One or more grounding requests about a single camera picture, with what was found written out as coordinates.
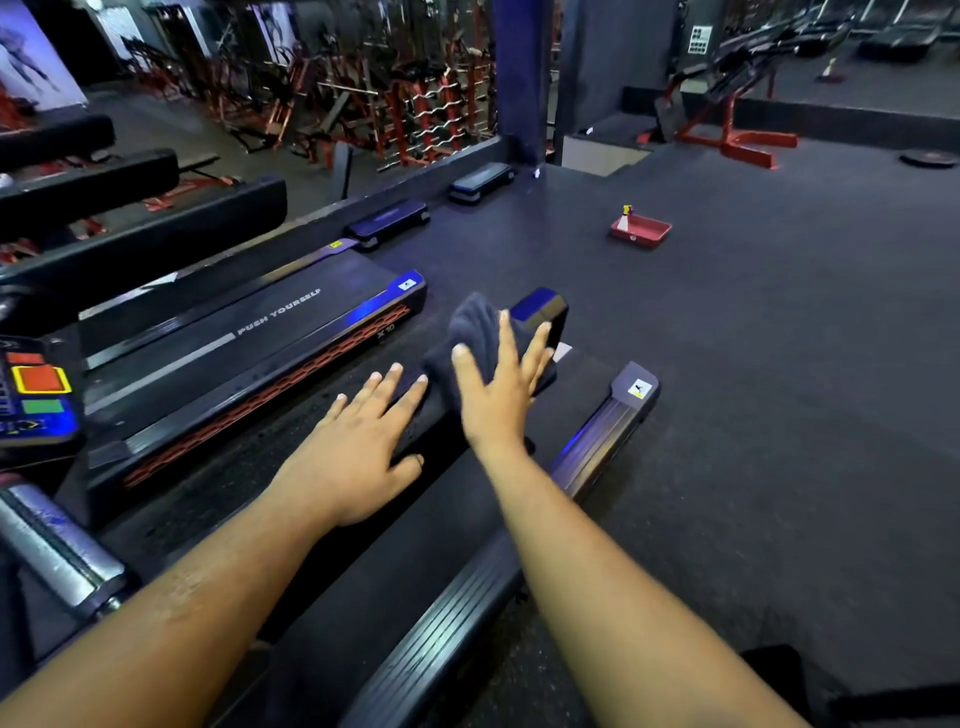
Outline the person's right hand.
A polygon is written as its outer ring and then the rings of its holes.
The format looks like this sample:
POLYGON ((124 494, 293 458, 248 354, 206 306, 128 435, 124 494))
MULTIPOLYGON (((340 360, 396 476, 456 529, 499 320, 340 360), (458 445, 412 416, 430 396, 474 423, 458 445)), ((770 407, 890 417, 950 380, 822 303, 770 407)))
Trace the person's right hand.
POLYGON ((475 409, 461 409, 462 430, 478 458, 525 454, 526 414, 541 379, 522 379, 510 312, 500 311, 499 362, 475 409))

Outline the person's left hand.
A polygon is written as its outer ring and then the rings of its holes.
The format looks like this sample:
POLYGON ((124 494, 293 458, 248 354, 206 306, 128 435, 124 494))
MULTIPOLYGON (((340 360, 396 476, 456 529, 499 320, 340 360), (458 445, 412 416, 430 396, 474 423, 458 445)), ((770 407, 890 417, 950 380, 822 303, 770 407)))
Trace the person's left hand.
POLYGON ((402 460, 395 459, 395 451, 427 387, 421 374, 398 399, 392 398, 405 406, 403 428, 359 425, 361 388, 338 418, 321 429, 317 423, 271 480, 265 499, 317 536, 365 521, 402 493, 385 491, 383 480, 387 469, 402 460))

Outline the dark grey cleaning cloth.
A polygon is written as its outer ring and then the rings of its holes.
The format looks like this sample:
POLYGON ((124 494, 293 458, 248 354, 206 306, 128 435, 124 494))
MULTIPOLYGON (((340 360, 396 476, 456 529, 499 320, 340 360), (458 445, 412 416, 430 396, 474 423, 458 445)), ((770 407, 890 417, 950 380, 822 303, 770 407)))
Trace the dark grey cleaning cloth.
MULTIPOLYGON (((510 308, 510 328, 519 359, 526 354, 538 328, 548 323, 545 342, 556 349, 560 342, 570 307, 556 291, 538 287, 510 308)), ((455 309, 445 334, 422 359, 422 370, 428 387, 422 410, 431 416, 459 415, 462 397, 452 362, 458 345, 469 349, 476 370, 484 385, 494 379, 499 362, 500 309, 480 293, 471 293, 455 309)))

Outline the person's left forearm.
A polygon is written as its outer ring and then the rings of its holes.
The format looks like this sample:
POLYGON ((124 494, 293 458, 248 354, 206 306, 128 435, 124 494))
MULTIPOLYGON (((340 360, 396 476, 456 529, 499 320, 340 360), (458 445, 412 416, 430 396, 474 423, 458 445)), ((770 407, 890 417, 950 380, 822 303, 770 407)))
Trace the person's left forearm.
POLYGON ((197 728, 338 511, 326 484, 271 484, 0 702, 0 728, 197 728))

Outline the person's right forearm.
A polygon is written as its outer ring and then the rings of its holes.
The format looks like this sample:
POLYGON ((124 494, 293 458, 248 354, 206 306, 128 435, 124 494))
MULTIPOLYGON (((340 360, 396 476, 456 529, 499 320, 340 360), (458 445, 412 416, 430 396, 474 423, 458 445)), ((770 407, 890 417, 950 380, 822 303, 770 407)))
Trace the person's right forearm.
POLYGON ((522 441, 471 442, 538 611, 602 728, 810 728, 554 483, 522 441))

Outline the black treadmill with red mesh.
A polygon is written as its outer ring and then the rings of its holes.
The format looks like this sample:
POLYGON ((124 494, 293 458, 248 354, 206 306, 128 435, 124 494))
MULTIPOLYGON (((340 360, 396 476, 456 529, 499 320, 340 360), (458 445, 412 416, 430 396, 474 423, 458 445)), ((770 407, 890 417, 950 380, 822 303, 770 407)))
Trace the black treadmill with red mesh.
POLYGON ((86 358, 85 474, 71 503, 100 528, 160 472, 420 313, 427 283, 342 238, 86 358))

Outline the black treadmill with grey rails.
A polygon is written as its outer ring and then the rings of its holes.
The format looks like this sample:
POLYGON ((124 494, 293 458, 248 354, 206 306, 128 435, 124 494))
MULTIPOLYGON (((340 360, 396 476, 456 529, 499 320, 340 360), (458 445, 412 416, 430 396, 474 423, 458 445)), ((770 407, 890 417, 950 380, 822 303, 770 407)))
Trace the black treadmill with grey rails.
MULTIPOLYGON (((352 395, 387 354, 406 366, 398 396, 419 375, 427 344, 446 335, 434 321, 399 343, 349 355, 322 375, 321 390, 295 385, 283 417, 320 414, 334 384, 352 395)), ((571 350, 555 365, 526 424, 526 448, 569 496, 589 487, 658 396, 626 394, 634 361, 619 369, 571 350)), ((425 457, 423 475, 361 523, 338 528, 310 552, 202 728, 402 728, 418 720, 444 676, 522 581, 522 567, 460 416, 431 384, 399 455, 425 457)))

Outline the red plastic tray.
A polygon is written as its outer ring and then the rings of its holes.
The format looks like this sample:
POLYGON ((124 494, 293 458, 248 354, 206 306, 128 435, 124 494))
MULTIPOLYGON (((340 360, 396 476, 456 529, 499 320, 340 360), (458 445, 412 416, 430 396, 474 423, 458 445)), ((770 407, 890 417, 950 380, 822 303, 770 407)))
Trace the red plastic tray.
POLYGON ((615 229, 618 219, 608 229, 610 237, 651 250, 665 242, 673 228, 672 224, 664 221, 632 213, 630 216, 630 233, 624 233, 615 229))

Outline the rack of curl bars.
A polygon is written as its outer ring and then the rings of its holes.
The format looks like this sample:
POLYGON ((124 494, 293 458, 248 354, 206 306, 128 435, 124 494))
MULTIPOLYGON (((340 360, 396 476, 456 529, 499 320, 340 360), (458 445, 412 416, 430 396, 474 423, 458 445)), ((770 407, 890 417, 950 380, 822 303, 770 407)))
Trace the rack of curl bars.
POLYGON ((379 173, 433 164, 498 132, 496 64, 485 56, 465 65, 427 58, 398 65, 382 95, 389 122, 379 173))

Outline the blue pillar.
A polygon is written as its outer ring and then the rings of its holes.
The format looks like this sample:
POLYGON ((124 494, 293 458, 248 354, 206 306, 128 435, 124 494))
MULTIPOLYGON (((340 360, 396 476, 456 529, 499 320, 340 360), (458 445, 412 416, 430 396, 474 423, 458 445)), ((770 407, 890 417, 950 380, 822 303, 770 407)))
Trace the blue pillar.
POLYGON ((520 164, 546 161, 554 0, 488 0, 498 134, 520 164))

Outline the red and black weight bench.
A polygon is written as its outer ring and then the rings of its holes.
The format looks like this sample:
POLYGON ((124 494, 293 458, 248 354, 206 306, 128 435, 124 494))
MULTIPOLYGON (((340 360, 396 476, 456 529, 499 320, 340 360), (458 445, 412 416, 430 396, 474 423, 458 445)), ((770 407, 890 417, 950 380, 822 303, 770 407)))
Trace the red and black weight bench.
POLYGON ((798 135, 737 128, 736 108, 738 100, 764 79, 768 80, 766 95, 771 98, 780 58, 796 55, 798 47, 796 40, 746 44, 720 54, 714 63, 703 61, 679 69, 669 77, 666 89, 654 99, 655 125, 637 136, 637 144, 697 144, 716 149, 723 157, 737 162, 776 169, 776 158, 766 147, 794 149, 799 144, 798 135), (688 116, 681 87, 684 82, 704 75, 711 75, 712 79, 702 93, 702 105, 694 115, 688 116), (715 110, 723 113, 719 135, 696 133, 695 129, 715 110))

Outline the treadmill console with coloured buttons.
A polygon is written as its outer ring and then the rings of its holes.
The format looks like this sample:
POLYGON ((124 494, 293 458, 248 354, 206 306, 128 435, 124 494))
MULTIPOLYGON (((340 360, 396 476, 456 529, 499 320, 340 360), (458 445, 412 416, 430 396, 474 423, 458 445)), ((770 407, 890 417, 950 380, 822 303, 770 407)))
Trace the treadmill console with coloured buttons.
POLYGON ((0 452, 70 447, 83 416, 69 374, 41 338, 0 335, 0 452))

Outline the row of black treadmills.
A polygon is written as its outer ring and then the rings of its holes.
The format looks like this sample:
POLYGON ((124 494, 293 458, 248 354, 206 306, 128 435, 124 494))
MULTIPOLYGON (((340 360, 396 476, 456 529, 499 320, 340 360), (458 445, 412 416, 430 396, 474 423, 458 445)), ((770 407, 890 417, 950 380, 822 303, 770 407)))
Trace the row of black treadmills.
POLYGON ((809 0, 786 30, 804 59, 914 64, 936 43, 960 40, 960 0, 809 0))

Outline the silver treadmill handlebar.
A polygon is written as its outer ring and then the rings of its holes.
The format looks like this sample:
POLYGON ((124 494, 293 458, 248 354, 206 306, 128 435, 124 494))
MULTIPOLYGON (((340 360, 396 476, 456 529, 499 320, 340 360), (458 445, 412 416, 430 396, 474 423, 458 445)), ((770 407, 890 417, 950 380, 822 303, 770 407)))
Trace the silver treadmill handlebar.
POLYGON ((131 594, 127 565, 42 489, 0 474, 0 541, 77 620, 102 620, 131 594))

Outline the white wall poster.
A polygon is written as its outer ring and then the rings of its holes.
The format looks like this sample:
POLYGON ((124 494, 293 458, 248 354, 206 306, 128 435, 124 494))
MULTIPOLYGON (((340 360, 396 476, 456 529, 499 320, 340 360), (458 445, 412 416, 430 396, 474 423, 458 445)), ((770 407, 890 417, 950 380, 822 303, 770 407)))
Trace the white wall poster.
POLYGON ((0 0, 0 86, 39 113, 89 103, 21 0, 0 0))

